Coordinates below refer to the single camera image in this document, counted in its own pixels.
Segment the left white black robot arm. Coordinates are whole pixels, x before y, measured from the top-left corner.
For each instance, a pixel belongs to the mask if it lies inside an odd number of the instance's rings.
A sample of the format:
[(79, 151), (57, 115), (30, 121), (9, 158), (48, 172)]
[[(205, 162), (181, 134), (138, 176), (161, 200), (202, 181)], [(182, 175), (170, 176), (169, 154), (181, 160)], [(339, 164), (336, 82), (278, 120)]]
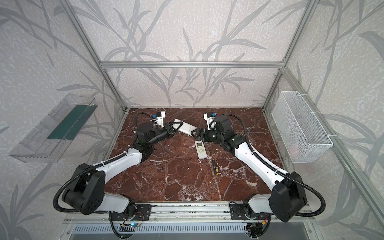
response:
[(137, 130), (134, 143), (123, 153), (99, 164), (79, 165), (72, 178), (55, 194), (54, 209), (83, 215), (115, 212), (130, 216), (135, 203), (125, 196), (106, 192), (105, 185), (121, 172), (147, 160), (154, 146), (173, 137), (183, 124), (182, 121), (168, 122), (158, 129), (151, 123), (144, 123)]

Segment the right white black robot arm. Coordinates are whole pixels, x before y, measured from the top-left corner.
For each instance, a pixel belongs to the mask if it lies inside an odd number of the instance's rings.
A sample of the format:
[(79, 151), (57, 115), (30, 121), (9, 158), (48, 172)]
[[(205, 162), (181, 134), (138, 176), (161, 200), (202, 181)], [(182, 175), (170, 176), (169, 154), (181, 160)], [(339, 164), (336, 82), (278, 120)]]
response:
[[(250, 167), (268, 186), (271, 193), (254, 195), (245, 201), (245, 205), (249, 207), (249, 215), (271, 214), (286, 223), (294, 216), (309, 218), (322, 214), (326, 209), (324, 197), (303, 183), (298, 173), (288, 173), (258, 152), (249, 140), (245, 123), (240, 121), (244, 133), (237, 134), (229, 117), (229, 114), (212, 117), (206, 128), (197, 128), (191, 134), (198, 142), (220, 145), (226, 152)], [(310, 213), (301, 212), (308, 203), (306, 191), (320, 200), (320, 207)]]

